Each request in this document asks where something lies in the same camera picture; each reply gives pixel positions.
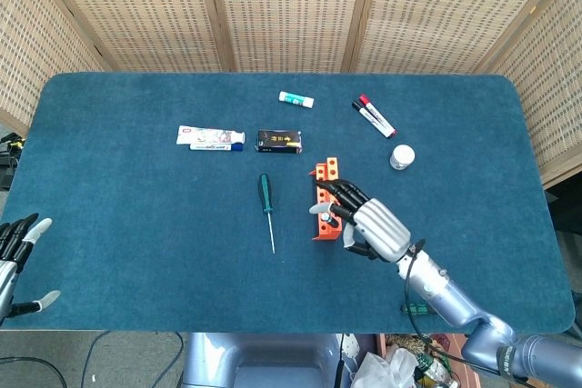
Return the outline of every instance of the woven panel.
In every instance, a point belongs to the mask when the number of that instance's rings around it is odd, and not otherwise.
[[[0,111],[30,126],[49,77],[101,66],[53,0],[0,5]]]
[[[225,0],[240,71],[338,72],[356,0]]]
[[[540,166],[582,144],[582,0],[553,0],[495,71],[516,84]]]
[[[72,0],[117,66],[220,71],[204,0]]]
[[[526,0],[374,0],[358,72],[470,73]]]

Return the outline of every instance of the orange plastic part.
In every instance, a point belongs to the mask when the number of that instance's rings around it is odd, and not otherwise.
[[[339,178],[339,171],[337,170],[337,158],[329,157],[327,161],[323,164],[316,164],[316,169],[310,173],[316,177],[317,181],[333,181]],[[323,202],[337,203],[336,198],[316,186],[316,199],[319,204]],[[336,240],[337,237],[342,233],[342,219],[335,214],[331,214],[338,222],[338,227],[331,227],[328,223],[321,219],[321,214],[317,215],[317,230],[318,236],[314,237],[314,240]]]

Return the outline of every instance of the small black package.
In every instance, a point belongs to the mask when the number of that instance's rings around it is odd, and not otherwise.
[[[267,131],[261,129],[256,135],[258,152],[276,154],[300,154],[301,131]]]

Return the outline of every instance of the robotic hand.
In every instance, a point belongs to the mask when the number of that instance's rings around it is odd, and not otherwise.
[[[369,259],[395,263],[398,274],[450,325],[477,322],[462,354],[481,373],[495,374],[525,386],[528,377],[561,388],[582,386],[582,349],[543,336],[522,339],[513,328],[481,309],[424,251],[410,232],[377,199],[348,181],[316,182],[339,204],[316,204],[312,214],[333,213],[346,221],[344,247]],[[365,238],[357,243],[354,231]]]
[[[36,241],[52,223],[50,218],[46,218],[29,230],[36,218],[38,214],[32,214],[12,224],[0,224],[0,325],[6,317],[40,312],[60,295],[59,291],[51,291],[40,300],[12,304],[18,276]]]

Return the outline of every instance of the blue felt tabletop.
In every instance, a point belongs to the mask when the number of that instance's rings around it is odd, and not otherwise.
[[[278,102],[280,91],[313,109]],[[387,140],[350,105],[366,93]],[[178,126],[246,133],[243,152],[190,151]],[[302,132],[302,154],[260,154],[258,129]],[[415,162],[398,172],[392,149]],[[314,242],[308,173],[328,156],[426,251],[520,332],[573,319],[567,277],[516,90],[482,75],[58,75],[45,86],[5,220],[54,224],[17,301],[45,312],[6,327],[164,331],[410,332],[394,265]],[[257,177],[273,187],[271,254]],[[449,331],[437,316],[425,330]]]

